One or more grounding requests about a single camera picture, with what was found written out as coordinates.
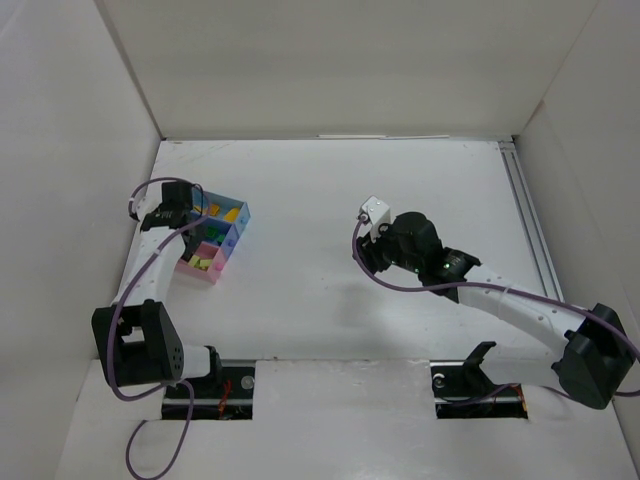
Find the green lego plate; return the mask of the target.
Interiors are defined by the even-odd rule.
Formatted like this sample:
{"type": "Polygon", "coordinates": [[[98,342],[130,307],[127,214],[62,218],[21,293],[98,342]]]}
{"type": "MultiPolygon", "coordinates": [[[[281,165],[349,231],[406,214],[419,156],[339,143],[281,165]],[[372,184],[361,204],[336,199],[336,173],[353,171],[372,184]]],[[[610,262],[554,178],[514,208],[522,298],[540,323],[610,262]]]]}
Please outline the green lego plate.
{"type": "Polygon", "coordinates": [[[217,228],[207,226],[205,229],[205,241],[211,244],[220,245],[225,238],[225,234],[221,233],[217,228]]]}

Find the yellow hollow curved lego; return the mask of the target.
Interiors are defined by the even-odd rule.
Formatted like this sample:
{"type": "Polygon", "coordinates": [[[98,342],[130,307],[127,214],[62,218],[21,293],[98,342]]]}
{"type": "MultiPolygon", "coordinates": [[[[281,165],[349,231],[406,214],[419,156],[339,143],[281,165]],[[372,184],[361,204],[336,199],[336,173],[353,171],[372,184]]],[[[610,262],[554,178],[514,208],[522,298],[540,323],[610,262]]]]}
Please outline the yellow hollow curved lego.
{"type": "Polygon", "coordinates": [[[224,215],[223,220],[229,223],[233,223],[236,221],[239,213],[240,213],[239,208],[232,208],[224,215]]]}

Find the lime green lego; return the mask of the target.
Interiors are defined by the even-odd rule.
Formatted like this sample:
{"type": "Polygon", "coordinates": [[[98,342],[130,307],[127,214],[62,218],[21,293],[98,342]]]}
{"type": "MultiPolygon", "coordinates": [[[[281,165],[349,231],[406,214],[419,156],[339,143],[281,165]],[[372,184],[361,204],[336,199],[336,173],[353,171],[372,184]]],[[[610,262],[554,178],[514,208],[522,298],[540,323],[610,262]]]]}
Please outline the lime green lego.
{"type": "Polygon", "coordinates": [[[187,262],[187,265],[190,268],[203,271],[203,272],[207,272],[211,268],[212,264],[213,264],[212,258],[201,257],[199,255],[193,255],[187,262]]]}

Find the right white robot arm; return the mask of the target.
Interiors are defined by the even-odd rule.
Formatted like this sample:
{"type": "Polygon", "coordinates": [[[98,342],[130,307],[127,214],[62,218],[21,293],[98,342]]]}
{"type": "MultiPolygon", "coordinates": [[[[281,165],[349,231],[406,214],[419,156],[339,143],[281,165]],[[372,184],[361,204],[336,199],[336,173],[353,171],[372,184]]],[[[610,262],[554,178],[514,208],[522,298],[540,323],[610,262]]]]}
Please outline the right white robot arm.
{"type": "Polygon", "coordinates": [[[375,283],[400,291],[379,275],[397,267],[416,276],[416,293],[433,293],[476,309],[545,346],[541,356],[494,340],[480,342],[462,360],[432,365],[432,390],[442,404],[466,408],[498,397],[518,384],[540,386],[595,410],[605,409],[639,360],[618,314],[596,304],[584,309],[517,287],[477,257],[442,244],[434,224],[420,212],[392,216],[370,198],[352,234],[352,256],[375,283]]]}

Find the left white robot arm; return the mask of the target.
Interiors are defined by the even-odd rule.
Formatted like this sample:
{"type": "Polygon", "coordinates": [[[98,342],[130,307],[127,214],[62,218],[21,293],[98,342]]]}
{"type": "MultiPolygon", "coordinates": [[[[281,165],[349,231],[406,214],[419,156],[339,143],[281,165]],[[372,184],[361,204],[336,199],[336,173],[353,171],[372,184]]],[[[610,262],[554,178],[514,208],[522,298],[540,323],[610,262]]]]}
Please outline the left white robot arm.
{"type": "Polygon", "coordinates": [[[122,387],[184,380],[222,383],[216,349],[184,344],[165,307],[176,266],[191,260],[204,240],[204,217],[192,214],[194,193],[202,201],[207,197],[187,180],[164,177],[159,182],[157,206],[138,202],[139,189],[129,200],[129,216],[139,223],[133,271],[111,305],[96,309],[91,319],[105,379],[116,394],[122,387]]]}

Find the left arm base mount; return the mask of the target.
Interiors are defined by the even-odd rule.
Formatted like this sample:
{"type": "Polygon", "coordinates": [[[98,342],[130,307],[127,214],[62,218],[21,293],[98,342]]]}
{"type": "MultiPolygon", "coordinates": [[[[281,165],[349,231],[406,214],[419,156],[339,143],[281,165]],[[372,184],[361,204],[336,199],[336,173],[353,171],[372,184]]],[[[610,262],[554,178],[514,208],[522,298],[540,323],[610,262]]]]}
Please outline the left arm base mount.
{"type": "MultiPolygon", "coordinates": [[[[221,360],[207,377],[190,378],[194,389],[192,420],[236,421],[253,418],[255,360],[221,360]]],[[[186,420],[189,393],[183,385],[168,387],[161,404],[162,420],[186,420]]]]}

